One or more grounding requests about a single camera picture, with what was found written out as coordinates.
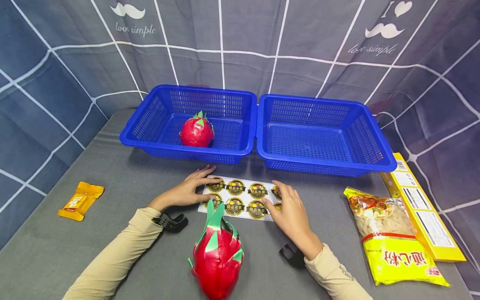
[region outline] gray cloth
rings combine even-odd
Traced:
[[[106,117],[158,84],[335,98],[377,115],[480,299],[478,0],[0,3],[0,248]]]
[[[119,133],[133,110],[116,113],[79,159],[60,179],[36,211],[0,252],[3,299],[59,299],[89,262],[127,225],[135,209],[181,182],[201,167],[195,161],[152,157],[123,146]],[[250,180],[278,179],[292,184],[308,209],[310,223],[353,276],[374,299],[468,299],[469,292],[454,264],[439,263],[452,285],[401,282],[376,287],[360,243],[353,216],[342,194],[349,185],[379,196],[388,191],[378,174],[356,179],[267,170],[257,155],[235,166],[218,165],[219,175]],[[57,216],[79,181],[105,187],[83,222]],[[204,300],[187,257],[202,233],[205,214],[197,206],[168,211],[184,213],[189,225],[178,234],[163,234],[135,264],[114,299]],[[245,260],[230,297],[239,299],[328,299],[306,270],[291,268],[278,255],[287,242],[272,222],[230,220],[242,237]]]

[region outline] dragon fruit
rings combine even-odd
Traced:
[[[190,258],[190,271],[209,300],[226,299],[237,284],[243,262],[240,236],[223,219],[225,204],[214,212],[213,200],[207,206],[207,220],[203,234],[193,248],[194,264]]]
[[[180,132],[181,143],[185,146],[207,147],[215,137],[213,124],[211,124],[206,114],[200,111],[192,118],[185,121]]]

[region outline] fabric backdrop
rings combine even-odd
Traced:
[[[477,0],[0,3],[0,247],[158,84],[354,100],[408,159],[480,299]]]

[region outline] beige sleeve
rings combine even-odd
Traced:
[[[115,293],[133,263],[158,238],[163,227],[152,222],[161,214],[138,209],[128,226],[88,265],[64,300],[104,300]]]
[[[327,290],[333,300],[372,300],[355,278],[338,261],[328,245],[313,260],[305,264],[315,280]]]

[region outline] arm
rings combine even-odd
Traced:
[[[313,278],[333,300],[371,300],[330,248],[312,232],[298,192],[279,181],[273,183],[280,189],[282,210],[276,210],[268,199],[264,198],[263,202],[278,227],[305,255],[305,265]]]
[[[128,226],[100,252],[68,289],[64,300],[108,299],[133,263],[150,248],[163,227],[152,222],[161,213],[138,209]]]
[[[221,179],[204,178],[215,167],[206,166],[190,174],[184,182],[156,197],[146,208],[138,209],[128,226],[88,265],[68,289],[63,300],[106,300],[115,293],[133,263],[150,248],[163,227],[152,222],[170,206],[186,206],[208,201],[210,195],[197,195],[195,189]]]
[[[305,265],[313,278],[327,290],[333,300],[372,299],[326,244],[314,259],[308,260],[305,257]]]

